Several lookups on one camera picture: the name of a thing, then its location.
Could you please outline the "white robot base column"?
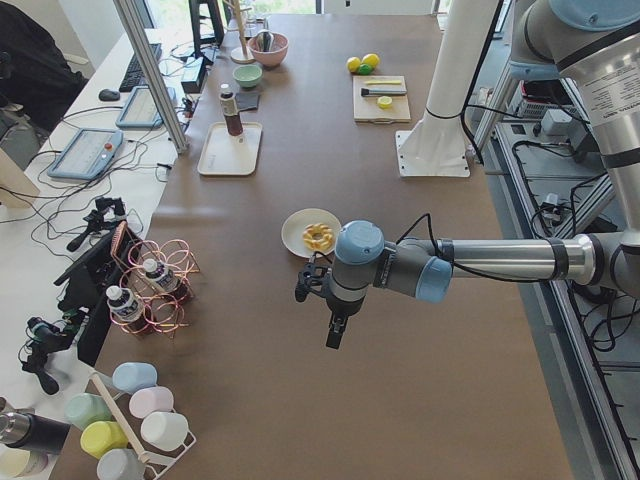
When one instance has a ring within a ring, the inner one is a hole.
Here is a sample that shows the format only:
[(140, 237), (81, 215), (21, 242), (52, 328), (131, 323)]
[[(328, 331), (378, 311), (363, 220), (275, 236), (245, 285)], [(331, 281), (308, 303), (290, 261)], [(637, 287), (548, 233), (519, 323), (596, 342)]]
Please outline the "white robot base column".
[(467, 177), (470, 144), (462, 121), (485, 44), (493, 38), (502, 3), (453, 1), (443, 34), (425, 112), (410, 131), (396, 133), (403, 177)]

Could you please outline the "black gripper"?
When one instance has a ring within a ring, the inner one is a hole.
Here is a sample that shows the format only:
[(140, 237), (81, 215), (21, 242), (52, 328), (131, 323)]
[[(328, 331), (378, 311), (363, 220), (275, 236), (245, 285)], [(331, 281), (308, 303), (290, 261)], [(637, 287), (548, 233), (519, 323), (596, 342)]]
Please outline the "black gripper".
[(339, 349), (344, 331), (346, 330), (348, 318), (351, 315), (351, 303), (341, 299), (331, 298), (327, 300), (327, 305), (331, 310), (331, 317), (326, 346)]

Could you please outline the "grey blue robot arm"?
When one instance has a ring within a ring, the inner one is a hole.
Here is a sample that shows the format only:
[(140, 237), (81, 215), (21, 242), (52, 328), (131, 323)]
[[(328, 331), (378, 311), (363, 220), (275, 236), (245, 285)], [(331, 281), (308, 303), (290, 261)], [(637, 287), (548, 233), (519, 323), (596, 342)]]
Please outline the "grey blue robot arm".
[(383, 237), (356, 220), (340, 230), (321, 293), (327, 344), (340, 345), (369, 287), (429, 302), (455, 276), (507, 282), (570, 279), (639, 293), (639, 5), (635, 1), (520, 1), (509, 67), (522, 80), (569, 78), (579, 90), (626, 220), (623, 231), (572, 239), (425, 241)]

